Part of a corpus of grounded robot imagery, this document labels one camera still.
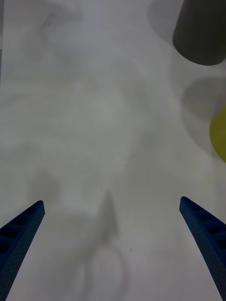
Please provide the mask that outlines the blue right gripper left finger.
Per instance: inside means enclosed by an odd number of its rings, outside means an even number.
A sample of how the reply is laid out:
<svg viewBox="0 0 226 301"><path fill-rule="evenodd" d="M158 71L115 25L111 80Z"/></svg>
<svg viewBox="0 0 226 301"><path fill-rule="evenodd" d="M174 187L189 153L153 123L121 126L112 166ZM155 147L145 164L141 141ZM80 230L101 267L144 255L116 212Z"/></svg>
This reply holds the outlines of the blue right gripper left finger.
<svg viewBox="0 0 226 301"><path fill-rule="evenodd" d="M39 200L0 229L0 300L7 299L44 215Z"/></svg>

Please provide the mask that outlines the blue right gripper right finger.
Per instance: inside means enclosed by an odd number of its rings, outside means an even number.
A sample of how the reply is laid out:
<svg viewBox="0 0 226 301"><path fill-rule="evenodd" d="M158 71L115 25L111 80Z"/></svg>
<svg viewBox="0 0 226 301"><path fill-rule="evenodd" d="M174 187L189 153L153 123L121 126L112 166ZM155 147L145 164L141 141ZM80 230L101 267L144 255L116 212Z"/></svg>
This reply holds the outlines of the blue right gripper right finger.
<svg viewBox="0 0 226 301"><path fill-rule="evenodd" d="M222 300L226 300L226 225L187 197L181 198L179 211L196 241Z"/></svg>

